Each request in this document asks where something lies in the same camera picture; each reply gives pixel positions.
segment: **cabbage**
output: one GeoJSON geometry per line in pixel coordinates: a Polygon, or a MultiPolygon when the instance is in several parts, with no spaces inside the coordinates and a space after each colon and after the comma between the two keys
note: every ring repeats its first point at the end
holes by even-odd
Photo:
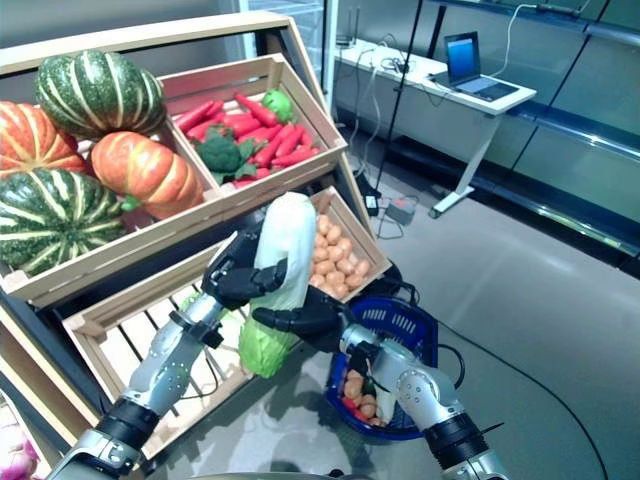
{"type": "MultiPolygon", "coordinates": [[[[259,307],[291,310],[304,304],[315,234],[316,212],[309,197],[289,192],[273,201],[254,266],[266,268],[287,258],[287,275],[277,291],[250,302],[251,312],[259,307]]],[[[271,377],[280,370],[296,340],[295,335],[265,327],[250,315],[240,332],[240,360],[256,375],[271,377]]]]}

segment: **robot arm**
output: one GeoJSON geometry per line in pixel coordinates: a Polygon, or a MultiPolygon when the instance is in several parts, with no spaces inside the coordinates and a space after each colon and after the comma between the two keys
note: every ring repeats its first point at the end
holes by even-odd
{"type": "Polygon", "coordinates": [[[495,427],[480,431],[465,412],[451,379],[437,368],[424,365],[402,345],[356,324],[341,303],[310,289],[301,309],[259,309],[254,318],[272,328],[302,332],[301,338],[321,345],[324,351],[350,354],[350,366],[370,376],[387,403],[392,406],[397,401],[424,433],[443,469],[443,479],[509,480],[483,437],[495,427]]]}

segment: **wooden crate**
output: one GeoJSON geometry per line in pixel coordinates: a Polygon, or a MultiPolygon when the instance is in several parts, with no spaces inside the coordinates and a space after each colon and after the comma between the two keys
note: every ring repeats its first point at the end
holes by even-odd
{"type": "MultiPolygon", "coordinates": [[[[152,224],[137,217],[127,222],[128,225],[137,224],[135,227],[143,228],[34,277],[19,270],[11,272],[0,279],[0,286],[6,293],[38,307],[63,299],[143,258],[322,176],[336,168],[346,147],[329,117],[281,54],[169,75],[162,77],[161,81],[170,114],[181,113],[205,98],[227,99],[235,91],[253,96],[278,86],[294,100],[300,123],[315,133],[323,151],[313,159],[284,169],[250,187],[222,195],[191,144],[168,120],[162,140],[196,167],[207,185],[204,203],[152,224]]],[[[229,103],[227,108],[234,108],[234,104],[229,103]]]]}
{"type": "MultiPolygon", "coordinates": [[[[92,373],[115,401],[131,374],[146,357],[155,332],[169,313],[198,291],[207,263],[218,249],[210,247],[156,275],[64,320],[63,325],[92,373]]],[[[160,421],[142,452],[150,459],[242,386],[251,374],[240,367],[237,353],[244,312],[223,321],[224,342],[207,348],[196,360],[186,397],[160,421]]]]}
{"type": "Polygon", "coordinates": [[[391,267],[389,259],[380,251],[369,232],[362,226],[349,209],[346,202],[334,187],[328,187],[311,197],[318,214],[324,213],[331,223],[339,225],[343,235],[353,242],[353,254],[358,260],[368,260],[371,264],[369,274],[363,284],[349,292],[343,301],[347,302],[360,293],[368,284],[391,267]]]}
{"type": "MultiPolygon", "coordinates": [[[[331,171],[347,146],[324,109],[314,100],[281,54],[176,73],[161,77],[160,80],[167,96],[169,115],[173,117],[208,100],[225,102],[226,112],[239,112],[240,107],[233,100],[235,93],[242,93],[258,101],[267,90],[277,88],[292,100],[297,123],[303,125],[314,137],[314,143],[321,152],[309,160],[239,190],[229,188],[230,184],[223,185],[225,194],[233,196],[235,201],[244,202],[256,195],[262,196],[274,190],[282,191],[283,186],[292,189],[331,171]]],[[[173,134],[188,145],[185,147],[187,151],[198,157],[175,124],[173,134]]]]}

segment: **pumpkin stem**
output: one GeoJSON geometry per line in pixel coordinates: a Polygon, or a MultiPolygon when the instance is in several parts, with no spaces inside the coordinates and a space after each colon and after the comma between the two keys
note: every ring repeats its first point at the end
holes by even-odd
{"type": "Polygon", "coordinates": [[[140,205],[142,205],[142,202],[140,200],[138,200],[133,195],[127,195],[126,197],[124,197],[120,208],[125,212],[130,212],[138,208],[140,205]]]}

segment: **laptop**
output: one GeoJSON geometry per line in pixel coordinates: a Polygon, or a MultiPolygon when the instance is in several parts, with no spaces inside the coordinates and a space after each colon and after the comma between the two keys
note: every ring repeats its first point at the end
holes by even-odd
{"type": "Polygon", "coordinates": [[[487,102],[493,102],[518,90],[499,80],[480,75],[478,32],[444,37],[447,72],[435,75],[437,83],[487,102]]]}

